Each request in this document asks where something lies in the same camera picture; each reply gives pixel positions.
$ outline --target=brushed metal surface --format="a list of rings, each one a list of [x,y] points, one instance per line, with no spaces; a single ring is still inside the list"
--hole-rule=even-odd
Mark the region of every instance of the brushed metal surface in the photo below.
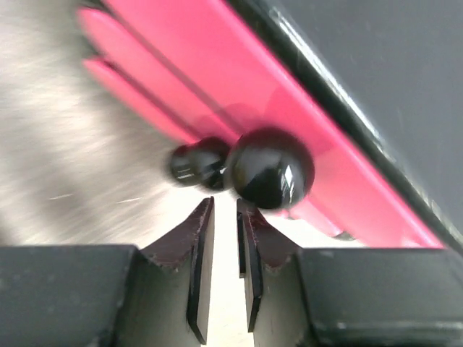
[[[166,178],[175,144],[81,67],[74,8],[73,0],[0,0],[0,244],[143,247],[205,193]],[[299,221],[275,223],[299,243],[334,244]],[[217,196],[216,229],[208,345],[251,346],[228,193]]]

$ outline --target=black ball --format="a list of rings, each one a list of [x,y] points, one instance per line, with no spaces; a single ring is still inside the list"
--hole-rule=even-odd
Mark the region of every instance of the black ball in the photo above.
[[[220,192],[225,190],[225,164],[230,146],[217,137],[209,137],[191,147],[188,158],[192,172],[203,187]]]
[[[169,158],[169,173],[182,186],[191,187],[199,184],[199,177],[192,170],[188,146],[180,146]]]
[[[307,148],[274,128],[241,137],[226,165],[226,180],[243,199],[264,210],[297,204],[308,194],[315,178]]]

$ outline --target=pink plastic part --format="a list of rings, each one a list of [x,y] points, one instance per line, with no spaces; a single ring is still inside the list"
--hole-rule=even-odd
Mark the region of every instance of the pink plastic part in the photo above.
[[[195,143],[199,140],[194,135],[184,131],[183,128],[178,127],[166,114],[136,91],[103,60],[94,57],[84,60],[83,64],[114,96],[163,133],[183,143]]]
[[[166,69],[107,13],[80,9],[80,24],[105,59],[161,99],[201,137],[220,136],[234,143],[238,134]]]
[[[245,131],[273,125],[307,145],[315,183],[295,210],[310,203],[370,247],[442,247],[223,1],[106,3],[137,40],[161,51]],[[310,221],[312,214],[304,218]]]

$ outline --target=glossy black bead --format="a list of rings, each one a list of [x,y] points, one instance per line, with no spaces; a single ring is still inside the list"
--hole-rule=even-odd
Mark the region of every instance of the glossy black bead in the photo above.
[[[203,187],[220,192],[225,190],[225,164],[230,146],[217,137],[209,137],[192,146],[188,152],[192,172]]]
[[[182,186],[191,187],[199,184],[199,177],[192,170],[188,146],[180,146],[172,152],[169,159],[169,173]]]
[[[227,161],[227,181],[245,200],[264,210],[289,208],[302,200],[315,178],[306,147],[279,129],[243,136]]]

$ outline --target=black panel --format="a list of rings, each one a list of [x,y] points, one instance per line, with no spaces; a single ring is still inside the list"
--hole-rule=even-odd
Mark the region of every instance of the black panel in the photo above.
[[[0,247],[0,346],[199,347],[213,227],[209,198],[141,251]]]
[[[302,249],[238,204],[260,262],[256,347],[463,346],[463,258],[445,249]],[[253,286],[246,285],[246,305]]]
[[[436,235],[461,251],[463,2],[228,1]]]

